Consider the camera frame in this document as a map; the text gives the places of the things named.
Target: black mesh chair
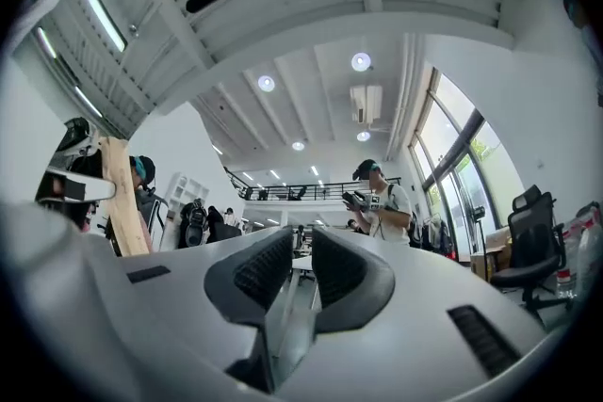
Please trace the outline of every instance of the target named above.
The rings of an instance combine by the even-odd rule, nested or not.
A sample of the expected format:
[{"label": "black mesh chair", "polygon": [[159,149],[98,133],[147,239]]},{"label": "black mesh chair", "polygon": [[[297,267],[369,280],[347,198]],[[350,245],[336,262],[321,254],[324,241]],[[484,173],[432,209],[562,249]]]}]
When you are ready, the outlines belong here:
[{"label": "black mesh chair", "polygon": [[523,288],[526,310],[541,323],[538,310],[569,303],[558,298],[541,300],[533,294],[536,287],[565,266],[563,225],[554,225],[553,203],[551,194],[541,193],[537,186],[513,200],[508,220],[513,240],[511,267],[490,280],[497,288]]}]

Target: air conditioner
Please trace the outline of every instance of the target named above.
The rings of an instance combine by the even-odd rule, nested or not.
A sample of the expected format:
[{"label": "air conditioner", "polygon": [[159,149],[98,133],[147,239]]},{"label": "air conditioner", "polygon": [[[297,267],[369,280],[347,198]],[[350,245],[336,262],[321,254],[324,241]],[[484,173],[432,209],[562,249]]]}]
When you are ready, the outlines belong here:
[{"label": "air conditioner", "polygon": [[355,86],[350,89],[352,118],[359,124],[371,125],[381,117],[383,88],[381,86]]}]

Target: railing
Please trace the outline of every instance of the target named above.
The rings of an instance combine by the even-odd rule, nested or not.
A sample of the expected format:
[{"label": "railing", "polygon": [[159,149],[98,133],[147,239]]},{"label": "railing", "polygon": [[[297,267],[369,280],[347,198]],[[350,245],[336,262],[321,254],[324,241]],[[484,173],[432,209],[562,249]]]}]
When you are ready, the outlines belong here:
[{"label": "railing", "polygon": [[[340,201],[345,192],[369,191],[360,188],[360,183],[335,183],[331,185],[292,185],[251,187],[224,168],[238,196],[247,201]],[[389,178],[388,183],[401,185],[401,178]]]}]

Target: ventilation slot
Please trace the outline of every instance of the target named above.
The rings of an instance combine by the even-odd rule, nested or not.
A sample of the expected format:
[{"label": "ventilation slot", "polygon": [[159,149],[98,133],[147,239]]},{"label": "ventilation slot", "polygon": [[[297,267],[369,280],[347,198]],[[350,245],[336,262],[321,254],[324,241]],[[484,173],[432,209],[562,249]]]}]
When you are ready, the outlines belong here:
[{"label": "ventilation slot", "polygon": [[490,378],[519,361],[517,352],[474,307],[459,307],[448,314]]}]

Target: chair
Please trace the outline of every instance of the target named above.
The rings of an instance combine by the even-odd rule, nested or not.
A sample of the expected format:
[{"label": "chair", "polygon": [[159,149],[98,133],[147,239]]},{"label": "chair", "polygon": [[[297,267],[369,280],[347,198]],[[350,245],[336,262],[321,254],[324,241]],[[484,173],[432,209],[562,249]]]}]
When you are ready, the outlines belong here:
[{"label": "chair", "polygon": [[537,186],[513,200],[508,219],[513,240],[511,267],[490,280],[497,288],[523,288],[525,309],[541,323],[538,310],[569,303],[568,299],[541,300],[533,294],[545,279],[565,266],[563,225],[554,226],[553,203],[551,194],[541,193]]}]

